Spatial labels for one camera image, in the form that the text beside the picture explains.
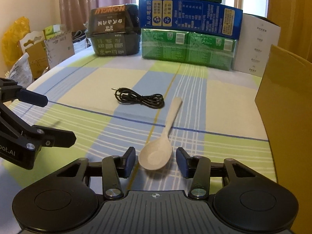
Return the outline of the beige plastic spoon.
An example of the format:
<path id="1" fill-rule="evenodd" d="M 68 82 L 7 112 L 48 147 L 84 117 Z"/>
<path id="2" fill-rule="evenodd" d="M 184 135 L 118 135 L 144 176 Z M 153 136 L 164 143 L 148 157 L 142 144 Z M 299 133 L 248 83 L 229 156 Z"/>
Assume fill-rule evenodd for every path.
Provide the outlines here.
<path id="1" fill-rule="evenodd" d="M 172 146 L 169 140 L 169 132 L 179 112 L 182 102 L 183 100 L 180 97 L 175 97 L 172 100 L 161 136 L 148 142 L 140 151 L 138 161 L 140 166 L 144 169 L 149 171 L 159 170 L 170 160 L 172 155 Z"/>

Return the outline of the yellow plastic bag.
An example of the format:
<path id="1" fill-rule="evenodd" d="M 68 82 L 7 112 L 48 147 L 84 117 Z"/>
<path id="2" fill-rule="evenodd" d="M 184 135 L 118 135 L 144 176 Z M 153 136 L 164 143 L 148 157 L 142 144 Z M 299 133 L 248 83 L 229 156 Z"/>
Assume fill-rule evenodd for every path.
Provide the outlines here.
<path id="1" fill-rule="evenodd" d="M 5 65 L 9 69 L 23 55 L 19 41 L 28 33 L 30 33 L 30 21 L 24 16 L 15 20 L 4 33 L 1 47 Z"/>

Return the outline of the brown cardboard hang packaging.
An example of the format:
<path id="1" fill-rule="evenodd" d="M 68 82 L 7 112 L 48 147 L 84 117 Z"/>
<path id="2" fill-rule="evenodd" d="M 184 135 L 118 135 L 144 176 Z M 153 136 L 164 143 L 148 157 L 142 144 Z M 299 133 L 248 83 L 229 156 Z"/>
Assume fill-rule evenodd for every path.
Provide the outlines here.
<path id="1" fill-rule="evenodd" d="M 49 70 L 43 31 L 33 31 L 26 34 L 25 37 L 19 41 L 19 46 L 23 53 L 28 54 L 28 62 L 34 80 L 38 79 L 45 71 Z"/>

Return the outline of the checked blue green tablecloth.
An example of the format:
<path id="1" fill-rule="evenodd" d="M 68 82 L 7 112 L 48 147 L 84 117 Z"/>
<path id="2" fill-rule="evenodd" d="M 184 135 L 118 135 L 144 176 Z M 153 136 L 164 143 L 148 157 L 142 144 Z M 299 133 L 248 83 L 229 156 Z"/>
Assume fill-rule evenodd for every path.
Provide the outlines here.
<path id="1" fill-rule="evenodd" d="M 12 200 L 22 188 L 80 157 L 92 162 L 140 152 L 158 138 L 172 99 L 183 102 L 170 131 L 172 148 L 213 162 L 234 158 L 275 180 L 268 138 L 255 104 L 261 79 L 237 71 L 146 60 L 140 55 L 98 57 L 86 49 L 44 74 L 30 90 L 46 107 L 14 101 L 27 123 L 76 135 L 70 148 L 43 148 L 30 171 L 1 160 L 1 233 L 17 233 Z"/>

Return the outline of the white paper envelope bag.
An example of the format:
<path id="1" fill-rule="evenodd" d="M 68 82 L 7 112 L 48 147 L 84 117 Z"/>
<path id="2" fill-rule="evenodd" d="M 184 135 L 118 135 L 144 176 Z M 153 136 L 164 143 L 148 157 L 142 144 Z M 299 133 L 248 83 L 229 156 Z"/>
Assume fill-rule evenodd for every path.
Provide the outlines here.
<path id="1" fill-rule="evenodd" d="M 50 69 L 74 55 L 74 46 L 70 31 L 63 32 L 44 42 Z"/>

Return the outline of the brown cardboard box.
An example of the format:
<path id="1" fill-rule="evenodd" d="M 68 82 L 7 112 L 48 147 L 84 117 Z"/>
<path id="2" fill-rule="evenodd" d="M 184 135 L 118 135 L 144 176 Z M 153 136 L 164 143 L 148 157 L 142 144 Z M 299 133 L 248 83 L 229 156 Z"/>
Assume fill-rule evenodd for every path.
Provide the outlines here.
<path id="1" fill-rule="evenodd" d="M 255 98 L 278 183 L 299 202 L 292 230 L 311 232 L 311 63 L 271 46 Z"/>

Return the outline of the green wrapped tissue pack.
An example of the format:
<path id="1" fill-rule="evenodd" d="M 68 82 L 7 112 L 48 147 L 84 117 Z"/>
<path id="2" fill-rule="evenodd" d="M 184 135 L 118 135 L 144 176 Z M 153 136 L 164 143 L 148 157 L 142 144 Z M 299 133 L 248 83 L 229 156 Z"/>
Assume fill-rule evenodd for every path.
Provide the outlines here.
<path id="1" fill-rule="evenodd" d="M 174 61 L 229 71 L 235 60 L 236 40 L 186 31 L 144 28 L 144 59 Z"/>

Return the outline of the black Hongli food container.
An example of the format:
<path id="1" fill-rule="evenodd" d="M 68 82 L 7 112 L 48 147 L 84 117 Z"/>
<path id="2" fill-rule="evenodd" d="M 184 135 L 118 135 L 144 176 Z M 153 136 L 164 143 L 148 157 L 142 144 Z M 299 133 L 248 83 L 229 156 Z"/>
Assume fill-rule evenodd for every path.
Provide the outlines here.
<path id="1" fill-rule="evenodd" d="M 139 53 L 139 7 L 136 4 L 122 4 L 92 9 L 87 37 L 99 57 Z"/>

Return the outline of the tall white box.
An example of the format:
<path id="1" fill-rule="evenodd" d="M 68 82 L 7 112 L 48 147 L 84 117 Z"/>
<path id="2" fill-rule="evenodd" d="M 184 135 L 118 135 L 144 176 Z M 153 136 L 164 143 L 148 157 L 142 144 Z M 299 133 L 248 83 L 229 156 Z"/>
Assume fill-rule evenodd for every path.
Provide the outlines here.
<path id="1" fill-rule="evenodd" d="M 281 27 L 269 19 L 244 13 L 232 69 L 262 77 L 270 48 L 278 44 L 280 32 Z"/>

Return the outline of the blue carton box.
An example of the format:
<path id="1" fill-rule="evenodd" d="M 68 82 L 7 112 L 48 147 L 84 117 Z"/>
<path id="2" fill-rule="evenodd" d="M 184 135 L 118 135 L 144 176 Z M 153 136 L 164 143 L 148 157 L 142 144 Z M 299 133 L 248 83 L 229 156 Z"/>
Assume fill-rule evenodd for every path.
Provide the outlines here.
<path id="1" fill-rule="evenodd" d="M 201 0 L 139 0 L 141 28 L 190 31 L 238 40 L 243 11 Z"/>

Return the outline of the brown curtain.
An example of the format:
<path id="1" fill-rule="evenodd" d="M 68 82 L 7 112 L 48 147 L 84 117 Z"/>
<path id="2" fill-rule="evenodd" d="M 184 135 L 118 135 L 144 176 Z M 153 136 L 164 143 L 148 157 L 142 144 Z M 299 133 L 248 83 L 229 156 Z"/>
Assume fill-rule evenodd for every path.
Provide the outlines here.
<path id="1" fill-rule="evenodd" d="M 281 27 L 279 47 L 311 61 L 311 0 L 268 0 L 268 19 Z"/>

